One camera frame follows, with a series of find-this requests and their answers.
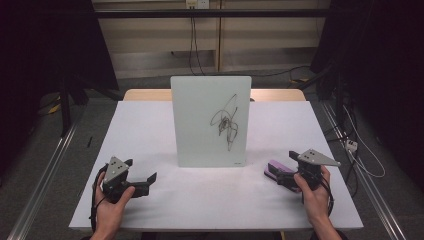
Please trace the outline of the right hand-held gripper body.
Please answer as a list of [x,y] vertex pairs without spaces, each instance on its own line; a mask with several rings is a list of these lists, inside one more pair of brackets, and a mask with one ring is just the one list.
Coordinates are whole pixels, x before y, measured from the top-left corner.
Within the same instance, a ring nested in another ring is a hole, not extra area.
[[298,173],[306,180],[312,190],[322,183],[322,166],[340,167],[341,163],[314,149],[297,154],[294,159],[298,162]]

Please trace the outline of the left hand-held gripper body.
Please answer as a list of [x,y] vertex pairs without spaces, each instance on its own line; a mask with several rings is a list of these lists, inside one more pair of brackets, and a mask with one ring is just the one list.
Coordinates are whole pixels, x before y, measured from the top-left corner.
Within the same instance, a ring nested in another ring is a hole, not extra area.
[[103,179],[102,192],[111,203],[128,202],[131,199],[131,183],[127,180],[130,165],[112,157]]

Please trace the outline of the purple whiteboard eraser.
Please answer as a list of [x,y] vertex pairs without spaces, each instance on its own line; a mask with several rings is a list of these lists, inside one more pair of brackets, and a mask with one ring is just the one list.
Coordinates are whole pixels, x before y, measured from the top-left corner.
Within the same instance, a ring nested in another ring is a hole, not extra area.
[[[277,167],[277,168],[280,168],[282,171],[284,171],[284,172],[294,172],[294,174],[295,174],[295,171],[293,171],[293,170],[291,170],[290,168],[288,168],[288,167],[286,167],[285,165],[283,165],[283,164],[281,164],[280,162],[278,162],[278,161],[276,161],[276,160],[270,160],[268,163],[267,163],[267,165],[266,165],[266,167],[265,167],[265,169],[264,169],[264,174],[268,177],[268,178],[270,178],[271,180],[273,180],[273,181],[275,181],[274,180],[274,176],[273,175],[271,175],[270,174],[270,172],[268,171],[268,164],[271,164],[271,165],[273,165],[273,166],[275,166],[275,167]],[[288,190],[290,190],[290,191],[292,191],[292,192],[295,192],[295,193],[299,193],[300,192],[300,188],[297,186],[297,187],[285,187],[286,189],[288,189]]]

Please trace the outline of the glass whiteboard with black scribble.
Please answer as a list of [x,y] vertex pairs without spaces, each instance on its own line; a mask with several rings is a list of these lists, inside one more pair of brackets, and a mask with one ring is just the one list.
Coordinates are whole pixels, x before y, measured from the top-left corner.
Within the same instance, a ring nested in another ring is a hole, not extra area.
[[246,164],[252,78],[173,76],[170,79],[178,164]]

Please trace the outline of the person's right hand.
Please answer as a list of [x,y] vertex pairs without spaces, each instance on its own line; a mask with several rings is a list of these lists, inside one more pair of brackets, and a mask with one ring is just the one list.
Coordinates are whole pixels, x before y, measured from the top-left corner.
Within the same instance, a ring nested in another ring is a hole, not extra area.
[[304,207],[309,222],[314,226],[324,226],[330,223],[328,215],[329,194],[324,187],[312,190],[306,180],[299,174],[294,175],[296,184],[303,193]]

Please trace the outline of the person's left hand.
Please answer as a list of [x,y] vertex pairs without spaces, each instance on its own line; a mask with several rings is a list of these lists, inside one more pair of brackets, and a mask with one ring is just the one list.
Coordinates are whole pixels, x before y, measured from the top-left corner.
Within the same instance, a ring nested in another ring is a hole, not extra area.
[[[104,176],[105,176],[105,173],[102,172],[96,184],[95,206],[96,206],[97,215],[96,215],[95,232],[96,231],[111,231],[117,234],[122,223],[125,206],[129,201],[118,202],[116,204],[110,203],[105,198],[101,189],[101,184],[102,184]],[[135,188],[131,187],[131,198],[133,196],[134,191],[135,191]]]

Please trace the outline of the black metal stand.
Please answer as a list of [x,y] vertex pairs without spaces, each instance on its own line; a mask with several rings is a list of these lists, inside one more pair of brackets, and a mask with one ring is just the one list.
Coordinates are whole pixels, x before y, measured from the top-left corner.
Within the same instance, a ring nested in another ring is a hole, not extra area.
[[89,101],[86,89],[92,89],[114,101],[123,99],[123,96],[118,94],[118,86],[106,87],[100,83],[96,83],[93,79],[79,74],[64,73],[62,71],[57,74],[57,78],[62,113],[62,137],[70,131],[72,126],[69,98],[72,98],[76,105],[86,106]]

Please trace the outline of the dark curtain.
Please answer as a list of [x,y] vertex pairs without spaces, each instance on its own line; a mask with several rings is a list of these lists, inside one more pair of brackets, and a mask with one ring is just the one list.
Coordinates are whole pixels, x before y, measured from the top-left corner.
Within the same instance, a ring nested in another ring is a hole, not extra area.
[[0,175],[34,126],[41,98],[63,90],[116,90],[92,0],[0,0]]
[[311,70],[338,64],[400,168],[424,192],[424,0],[330,0]]

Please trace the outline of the black horizontal bar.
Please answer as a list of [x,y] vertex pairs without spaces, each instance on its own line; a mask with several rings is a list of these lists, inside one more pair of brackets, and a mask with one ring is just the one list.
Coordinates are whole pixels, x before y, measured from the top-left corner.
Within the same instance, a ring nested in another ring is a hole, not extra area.
[[240,9],[200,9],[200,10],[96,10],[98,18],[243,18],[243,17],[327,17],[335,14],[329,9],[289,9],[289,10],[240,10]]

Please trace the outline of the metal floor rail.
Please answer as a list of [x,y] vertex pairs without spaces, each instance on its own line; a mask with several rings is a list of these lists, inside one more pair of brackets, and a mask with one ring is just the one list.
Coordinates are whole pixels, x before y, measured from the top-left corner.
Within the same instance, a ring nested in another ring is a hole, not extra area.
[[38,180],[37,185],[32,192],[28,202],[19,215],[14,227],[12,228],[7,240],[25,240],[29,229],[31,228],[34,219],[45,199],[47,191],[53,181],[54,176],[68,150],[68,147],[73,139],[76,129],[81,121],[85,109],[81,108],[76,111],[73,122],[68,130],[60,137],[59,142],[50,157],[49,162]]
[[355,158],[351,151],[346,148],[346,141],[348,140],[347,133],[336,123],[335,110],[328,102],[323,102],[321,106],[332,126],[332,131],[337,136],[341,148],[347,154],[351,169],[357,171],[358,182],[366,192],[376,214],[389,235],[389,239],[407,240],[397,218],[375,184],[374,177],[363,171],[361,168],[361,159]]

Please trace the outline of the white wall socket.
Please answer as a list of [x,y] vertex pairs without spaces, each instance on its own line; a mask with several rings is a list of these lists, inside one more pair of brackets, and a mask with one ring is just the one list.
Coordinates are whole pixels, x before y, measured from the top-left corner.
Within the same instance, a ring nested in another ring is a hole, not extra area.
[[186,0],[187,9],[208,9],[209,7],[209,0]]

